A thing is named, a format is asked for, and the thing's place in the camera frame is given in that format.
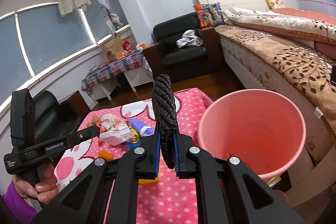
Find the purple sleeve forearm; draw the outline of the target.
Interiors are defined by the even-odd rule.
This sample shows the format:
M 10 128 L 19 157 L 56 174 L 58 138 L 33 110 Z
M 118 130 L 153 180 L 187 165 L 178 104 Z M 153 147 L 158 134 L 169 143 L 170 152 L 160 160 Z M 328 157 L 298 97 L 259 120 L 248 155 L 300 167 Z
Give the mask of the purple sleeve forearm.
M 2 195 L 2 199 L 20 223 L 30 223 L 37 215 L 36 210 L 19 195 L 13 181 L 7 187 L 7 192 Z

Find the left hand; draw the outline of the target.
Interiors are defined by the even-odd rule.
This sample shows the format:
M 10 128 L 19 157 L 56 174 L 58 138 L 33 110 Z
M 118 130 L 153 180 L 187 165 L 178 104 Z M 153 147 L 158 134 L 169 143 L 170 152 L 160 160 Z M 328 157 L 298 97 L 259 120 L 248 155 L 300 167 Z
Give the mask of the left hand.
M 39 202 L 48 204 L 59 193 L 56 186 L 58 180 L 54 175 L 54 166 L 51 163 L 46 166 L 44 177 L 36 186 L 32 186 L 20 176 L 13 176 L 15 190 L 30 206 L 32 206 L 30 198 L 36 198 Z

